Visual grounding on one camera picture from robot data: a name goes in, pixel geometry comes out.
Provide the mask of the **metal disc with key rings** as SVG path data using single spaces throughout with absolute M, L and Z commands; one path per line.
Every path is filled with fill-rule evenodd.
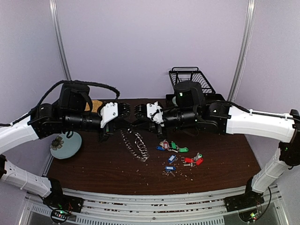
M 121 130 L 120 134 L 127 150 L 134 158 L 141 162 L 146 162 L 149 159 L 148 149 L 140 133 L 128 128 Z

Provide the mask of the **green key tag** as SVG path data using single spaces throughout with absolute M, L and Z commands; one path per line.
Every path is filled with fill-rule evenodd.
M 188 149 L 187 147 L 183 147 L 183 148 L 177 148 L 177 151 L 178 151 L 178 152 L 185 153 L 185 152 L 188 152 L 189 149 Z

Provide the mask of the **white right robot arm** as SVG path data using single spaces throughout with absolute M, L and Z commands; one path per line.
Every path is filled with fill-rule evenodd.
M 196 128 L 217 134 L 245 134 L 279 141 L 272 159 L 252 177 L 240 203 L 250 207 L 283 172 L 300 164 L 300 115 L 297 110 L 278 114 L 246 109 L 223 99 L 209 98 L 199 82 L 184 81 L 173 87 L 176 105 L 158 102 L 137 105 L 134 126 L 163 138 L 169 128 Z

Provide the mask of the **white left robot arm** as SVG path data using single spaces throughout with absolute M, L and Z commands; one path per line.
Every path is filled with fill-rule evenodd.
M 108 89 L 119 98 L 115 87 L 97 82 L 58 81 L 40 99 L 35 107 L 20 118 L 0 126 L 0 180 L 49 199 L 57 208 L 67 204 L 60 182 L 30 173 L 10 162 L 4 153 L 24 143 L 41 140 L 53 134 L 72 131 L 98 132 L 102 139 L 108 138 L 129 115 L 129 105 L 116 101 L 104 105 L 100 113 L 86 110 L 92 107 L 90 87 Z

